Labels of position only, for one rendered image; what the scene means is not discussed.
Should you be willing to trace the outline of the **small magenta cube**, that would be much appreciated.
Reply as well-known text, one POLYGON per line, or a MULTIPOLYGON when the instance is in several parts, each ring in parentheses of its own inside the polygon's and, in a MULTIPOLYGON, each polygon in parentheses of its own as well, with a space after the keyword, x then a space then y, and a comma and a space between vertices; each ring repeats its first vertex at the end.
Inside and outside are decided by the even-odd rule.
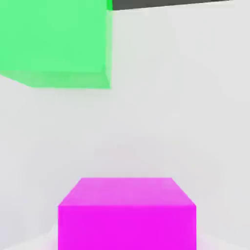
POLYGON ((58 206, 58 250, 197 250, 196 205, 171 178, 82 178, 58 206))

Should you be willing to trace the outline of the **large green box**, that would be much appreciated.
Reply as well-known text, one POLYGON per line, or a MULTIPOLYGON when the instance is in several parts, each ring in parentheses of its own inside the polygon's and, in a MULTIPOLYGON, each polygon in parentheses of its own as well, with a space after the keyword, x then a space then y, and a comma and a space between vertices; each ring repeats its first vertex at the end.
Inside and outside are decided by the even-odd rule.
POLYGON ((0 0, 0 75, 36 88, 109 89, 112 0, 0 0))

